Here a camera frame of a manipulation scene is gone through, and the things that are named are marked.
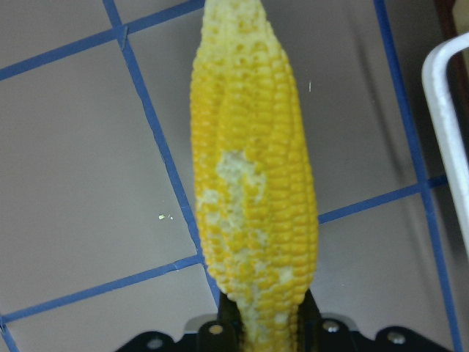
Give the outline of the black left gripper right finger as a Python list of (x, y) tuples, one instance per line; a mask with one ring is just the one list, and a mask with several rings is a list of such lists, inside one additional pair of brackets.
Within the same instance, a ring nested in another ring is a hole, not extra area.
[(338, 318), (323, 317), (310, 290), (298, 309), (298, 350), (352, 350), (348, 327)]

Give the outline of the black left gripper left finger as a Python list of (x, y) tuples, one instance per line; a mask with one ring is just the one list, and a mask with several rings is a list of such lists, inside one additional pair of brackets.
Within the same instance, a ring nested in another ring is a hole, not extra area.
[(242, 330), (236, 303), (225, 293), (220, 293), (216, 318), (198, 330), (197, 351), (241, 351)]

